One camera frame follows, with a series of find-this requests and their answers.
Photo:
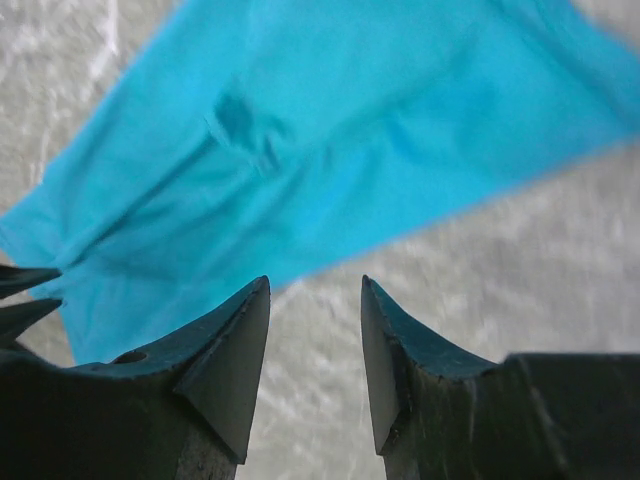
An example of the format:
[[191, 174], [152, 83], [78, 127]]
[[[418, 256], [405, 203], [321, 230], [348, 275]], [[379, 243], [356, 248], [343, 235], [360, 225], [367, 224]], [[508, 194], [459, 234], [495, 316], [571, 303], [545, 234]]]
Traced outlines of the teal t shirt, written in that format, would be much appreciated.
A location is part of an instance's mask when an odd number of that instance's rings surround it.
[[568, 1], [188, 1], [1, 248], [106, 362], [638, 132], [638, 54]]

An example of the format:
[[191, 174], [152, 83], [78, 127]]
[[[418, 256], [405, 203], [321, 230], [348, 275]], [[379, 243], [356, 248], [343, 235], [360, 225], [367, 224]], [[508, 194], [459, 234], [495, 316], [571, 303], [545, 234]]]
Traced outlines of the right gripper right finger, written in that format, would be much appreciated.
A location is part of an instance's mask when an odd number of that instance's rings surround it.
[[361, 286], [361, 330], [376, 453], [387, 454], [408, 421], [410, 374], [463, 380], [493, 368], [406, 313], [373, 279]]

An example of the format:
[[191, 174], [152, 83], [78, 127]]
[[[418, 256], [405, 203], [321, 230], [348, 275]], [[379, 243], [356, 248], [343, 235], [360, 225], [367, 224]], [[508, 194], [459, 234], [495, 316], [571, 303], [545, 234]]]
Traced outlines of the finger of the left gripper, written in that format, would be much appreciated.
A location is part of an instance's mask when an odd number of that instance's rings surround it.
[[0, 266], [0, 299], [3, 300], [61, 276], [53, 268], [18, 268]]
[[1, 344], [9, 345], [25, 330], [62, 305], [59, 299], [42, 299], [2, 307]]

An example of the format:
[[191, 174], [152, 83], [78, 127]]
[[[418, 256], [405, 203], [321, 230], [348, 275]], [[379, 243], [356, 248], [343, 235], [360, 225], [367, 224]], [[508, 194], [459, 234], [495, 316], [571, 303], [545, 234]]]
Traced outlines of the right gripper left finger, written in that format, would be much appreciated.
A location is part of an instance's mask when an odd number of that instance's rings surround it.
[[211, 312], [109, 363], [72, 371], [65, 428], [75, 465], [239, 465], [267, 340], [258, 277]]

